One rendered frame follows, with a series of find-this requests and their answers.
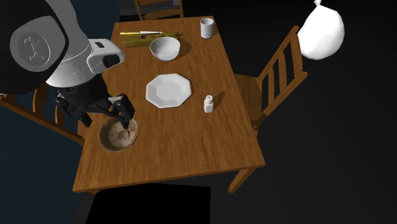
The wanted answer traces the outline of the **white cup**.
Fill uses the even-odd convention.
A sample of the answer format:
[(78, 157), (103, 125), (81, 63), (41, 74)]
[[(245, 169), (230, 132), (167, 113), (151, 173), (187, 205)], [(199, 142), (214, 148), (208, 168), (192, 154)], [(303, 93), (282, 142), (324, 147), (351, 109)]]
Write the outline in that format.
[(204, 39), (210, 39), (213, 35), (214, 20), (202, 18), (200, 20), (200, 35)]

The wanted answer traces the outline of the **brown lumpy food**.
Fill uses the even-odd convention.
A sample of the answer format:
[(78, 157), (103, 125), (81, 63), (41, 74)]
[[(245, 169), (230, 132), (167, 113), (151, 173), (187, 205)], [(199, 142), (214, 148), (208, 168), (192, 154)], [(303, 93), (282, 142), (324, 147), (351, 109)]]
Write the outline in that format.
[(120, 122), (112, 123), (109, 126), (109, 142), (115, 148), (126, 148), (134, 143), (137, 137), (137, 125), (133, 120), (129, 121), (129, 126), (124, 129)]

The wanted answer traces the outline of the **brown bowl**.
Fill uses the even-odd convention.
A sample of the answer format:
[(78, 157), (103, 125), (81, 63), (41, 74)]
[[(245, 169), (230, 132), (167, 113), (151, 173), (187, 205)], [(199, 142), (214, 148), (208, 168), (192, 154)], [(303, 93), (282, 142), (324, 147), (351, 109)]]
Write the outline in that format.
[(101, 145), (106, 150), (112, 151), (112, 152), (123, 151), (127, 148), (130, 148), (133, 145), (133, 144), (131, 144), (130, 146), (128, 146), (126, 148), (115, 148), (114, 146), (111, 145), (111, 143), (109, 142), (109, 138), (108, 138), (109, 126), (115, 122), (119, 122), (119, 121), (116, 118), (108, 118), (107, 122), (100, 128), (100, 132), (99, 132), (99, 140), (101, 142)]

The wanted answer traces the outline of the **white octagonal plate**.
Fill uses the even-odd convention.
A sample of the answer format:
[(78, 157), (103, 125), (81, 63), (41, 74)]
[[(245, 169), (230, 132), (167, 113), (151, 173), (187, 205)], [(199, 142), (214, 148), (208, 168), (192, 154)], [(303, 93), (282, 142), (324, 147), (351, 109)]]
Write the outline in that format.
[(160, 74), (146, 85), (146, 100), (157, 108), (173, 108), (192, 94), (191, 83), (180, 74)]

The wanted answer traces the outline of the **white tied bag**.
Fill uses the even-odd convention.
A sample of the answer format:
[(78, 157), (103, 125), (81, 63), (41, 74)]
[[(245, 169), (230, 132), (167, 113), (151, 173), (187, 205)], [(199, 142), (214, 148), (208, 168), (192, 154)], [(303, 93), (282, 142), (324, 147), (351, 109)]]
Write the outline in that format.
[(312, 60), (322, 60), (341, 47), (345, 29), (338, 11), (321, 5), (322, 0), (314, 0), (316, 7), (298, 31), (301, 53)]

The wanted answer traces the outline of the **olive green flat board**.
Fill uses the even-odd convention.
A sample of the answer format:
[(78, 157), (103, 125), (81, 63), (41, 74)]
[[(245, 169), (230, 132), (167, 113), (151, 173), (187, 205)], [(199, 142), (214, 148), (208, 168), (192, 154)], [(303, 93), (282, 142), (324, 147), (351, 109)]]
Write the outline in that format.
[(150, 44), (161, 37), (172, 37), (179, 39), (178, 32), (164, 32), (161, 34), (145, 34), (145, 35), (122, 35), (124, 37), (123, 44), (126, 47), (150, 46)]

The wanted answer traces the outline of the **white shaker bottle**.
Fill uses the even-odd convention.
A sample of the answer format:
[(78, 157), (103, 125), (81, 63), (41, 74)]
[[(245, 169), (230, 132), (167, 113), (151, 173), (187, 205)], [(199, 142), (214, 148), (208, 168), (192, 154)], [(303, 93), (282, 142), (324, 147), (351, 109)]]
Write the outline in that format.
[(207, 95), (204, 99), (204, 112), (212, 113), (214, 109), (213, 96)]

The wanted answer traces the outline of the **white bowl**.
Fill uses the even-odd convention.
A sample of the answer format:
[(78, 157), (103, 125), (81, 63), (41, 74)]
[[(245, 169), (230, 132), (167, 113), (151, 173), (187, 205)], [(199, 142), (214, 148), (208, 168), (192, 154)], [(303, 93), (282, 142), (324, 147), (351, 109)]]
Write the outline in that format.
[(175, 59), (180, 51), (181, 44), (178, 39), (173, 37), (160, 37), (150, 44), (152, 55), (161, 61), (171, 61)]

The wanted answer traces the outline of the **wooden chair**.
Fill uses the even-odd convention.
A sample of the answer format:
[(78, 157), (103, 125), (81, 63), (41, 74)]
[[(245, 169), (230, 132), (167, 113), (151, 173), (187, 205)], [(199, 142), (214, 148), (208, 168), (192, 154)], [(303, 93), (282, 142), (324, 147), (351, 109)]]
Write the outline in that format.
[(150, 4), (156, 4), (156, 3), (164, 3), (166, 1), (168, 1), (168, 0), (134, 0), (139, 19), (140, 20), (156, 20), (159, 18), (172, 17), (172, 16), (176, 16), (176, 15), (179, 15), (181, 18), (184, 17), (182, 0), (178, 0), (178, 9), (166, 9), (166, 10), (161, 10), (161, 11), (154, 11), (154, 12), (148, 13), (146, 15), (142, 15), (141, 6), (146, 6), (146, 5), (150, 5)]
[(58, 106), (55, 107), (54, 118), (55, 121), (46, 119), (44, 115), (46, 95), (48, 92), (48, 85), (42, 84), (34, 91), (32, 98), (32, 110), (29, 110), (17, 103), (17, 95), (8, 94), (0, 96), (0, 106), (3, 106), (15, 113), (24, 116), (33, 122), (36, 122), (54, 132), (57, 132), (75, 142), (84, 146), (84, 139), (75, 132), (72, 132), (64, 127), (64, 115), (60, 112)]
[[(261, 123), (308, 76), (303, 70), (298, 30), (299, 26), (293, 26), (258, 77), (234, 75), (254, 132), (259, 131)], [(293, 64), (291, 81), (288, 81), (284, 54), (287, 46), (291, 47)]]

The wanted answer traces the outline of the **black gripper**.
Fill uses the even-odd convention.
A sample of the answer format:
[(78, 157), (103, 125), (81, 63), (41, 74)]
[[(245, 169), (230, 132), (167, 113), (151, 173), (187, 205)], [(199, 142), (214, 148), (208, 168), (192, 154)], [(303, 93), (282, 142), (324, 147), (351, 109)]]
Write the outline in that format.
[(87, 110), (77, 113), (78, 120), (89, 127), (92, 119), (88, 113), (101, 113), (95, 106), (104, 109), (111, 107), (111, 116), (115, 117), (124, 129), (128, 129), (131, 119), (135, 114), (135, 108), (125, 94), (111, 97), (102, 74), (96, 74), (91, 80), (74, 87), (58, 88), (55, 102), (66, 116), (74, 117), (78, 109), (86, 106)]

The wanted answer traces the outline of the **wooden dining table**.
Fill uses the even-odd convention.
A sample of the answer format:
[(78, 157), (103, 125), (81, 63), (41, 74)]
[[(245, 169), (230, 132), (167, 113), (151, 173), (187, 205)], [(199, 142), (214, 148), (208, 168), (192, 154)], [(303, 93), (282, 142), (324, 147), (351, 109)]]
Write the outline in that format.
[[(93, 114), (91, 126), (78, 127), (85, 144), (73, 191), (95, 193), (230, 171), (237, 175), (228, 191), (236, 191), (265, 161), (220, 33), (203, 39), (200, 19), (190, 17), (118, 22), (111, 39), (122, 46), (120, 32), (131, 31), (178, 32), (181, 51), (176, 59), (162, 62), (149, 48), (124, 48), (124, 63), (103, 73), (109, 93), (126, 94), (135, 107), (137, 139), (124, 151), (105, 150), (99, 129), (106, 117)], [(189, 79), (192, 94), (181, 106), (160, 109), (146, 100), (146, 85), (169, 73)], [(212, 113), (204, 112), (207, 95), (213, 96)]]

